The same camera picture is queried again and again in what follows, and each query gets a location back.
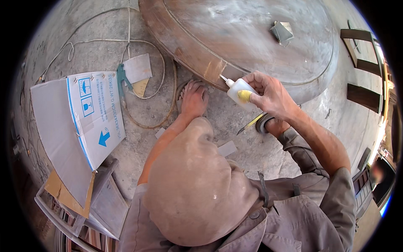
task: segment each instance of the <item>blue arrow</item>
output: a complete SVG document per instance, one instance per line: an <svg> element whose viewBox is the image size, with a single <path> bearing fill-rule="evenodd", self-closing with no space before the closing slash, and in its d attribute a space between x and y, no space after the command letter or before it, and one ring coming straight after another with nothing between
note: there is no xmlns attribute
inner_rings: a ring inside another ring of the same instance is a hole
<svg viewBox="0 0 403 252"><path fill-rule="evenodd" d="M106 141L108 140L109 137L110 137L109 132L104 135L104 133L101 131L100 141L98 143L106 147Z"/></svg>

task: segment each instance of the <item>round wooden tabletop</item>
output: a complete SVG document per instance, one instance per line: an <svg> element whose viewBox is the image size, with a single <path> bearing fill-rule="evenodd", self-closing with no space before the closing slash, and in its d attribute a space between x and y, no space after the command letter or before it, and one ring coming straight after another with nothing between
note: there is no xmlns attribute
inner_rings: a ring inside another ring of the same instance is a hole
<svg viewBox="0 0 403 252"><path fill-rule="evenodd" d="M320 0L139 0L150 33L210 85L258 70L279 79L296 103L322 93L336 71L338 36ZM289 22L281 45L270 28Z"/></svg>

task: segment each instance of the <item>man's foot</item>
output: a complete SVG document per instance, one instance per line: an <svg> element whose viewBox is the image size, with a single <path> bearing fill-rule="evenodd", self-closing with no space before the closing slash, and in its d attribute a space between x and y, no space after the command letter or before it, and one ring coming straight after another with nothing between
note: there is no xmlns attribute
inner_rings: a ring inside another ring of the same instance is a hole
<svg viewBox="0 0 403 252"><path fill-rule="evenodd" d="M195 118L202 116L208 103L208 92L204 83L200 80L190 80L180 92L177 100L179 113L187 113Z"/></svg>
<svg viewBox="0 0 403 252"><path fill-rule="evenodd" d="M284 131L286 131L291 126L286 121L283 121L279 118L273 118L271 120L268 120L264 127L270 134L275 136L275 138L278 138Z"/></svg>

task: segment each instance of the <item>glue bottle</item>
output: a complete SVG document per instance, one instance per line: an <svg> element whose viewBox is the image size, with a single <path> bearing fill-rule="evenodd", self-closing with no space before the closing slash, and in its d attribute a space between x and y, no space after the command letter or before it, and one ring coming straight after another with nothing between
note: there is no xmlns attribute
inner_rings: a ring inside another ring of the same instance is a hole
<svg viewBox="0 0 403 252"><path fill-rule="evenodd" d="M249 90L257 95L259 95L248 83L246 83L243 79L238 79L237 81L233 81L231 79L227 79L224 76L220 75L221 78L225 81L227 86L229 86L229 90L227 91L227 94L231 99L233 99L239 106L241 106L243 109L246 111L250 112L254 108L256 108L256 105L250 102L244 102L241 101L238 97L238 91L240 90Z"/></svg>

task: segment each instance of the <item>jacket button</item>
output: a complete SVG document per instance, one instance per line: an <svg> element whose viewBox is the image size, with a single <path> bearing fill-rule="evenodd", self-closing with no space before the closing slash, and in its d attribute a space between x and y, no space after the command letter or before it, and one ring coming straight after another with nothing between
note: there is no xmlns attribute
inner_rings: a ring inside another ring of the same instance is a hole
<svg viewBox="0 0 403 252"><path fill-rule="evenodd" d="M251 219L256 219L256 218L259 217L259 215L260 215L259 212L254 212L254 213L252 213L252 214L249 216L249 218L251 218Z"/></svg>

